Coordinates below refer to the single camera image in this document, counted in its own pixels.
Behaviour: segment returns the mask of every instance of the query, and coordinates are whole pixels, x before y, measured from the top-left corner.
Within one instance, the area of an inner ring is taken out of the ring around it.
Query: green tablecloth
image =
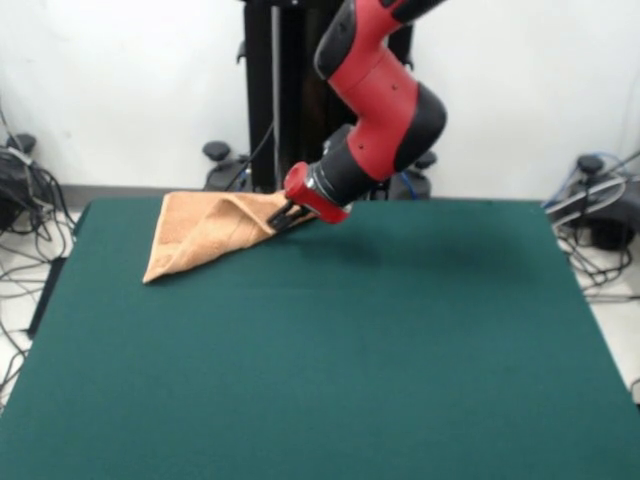
[[[361,204],[145,287],[160,202],[92,205],[0,420],[3,480],[640,475],[535,205]]]

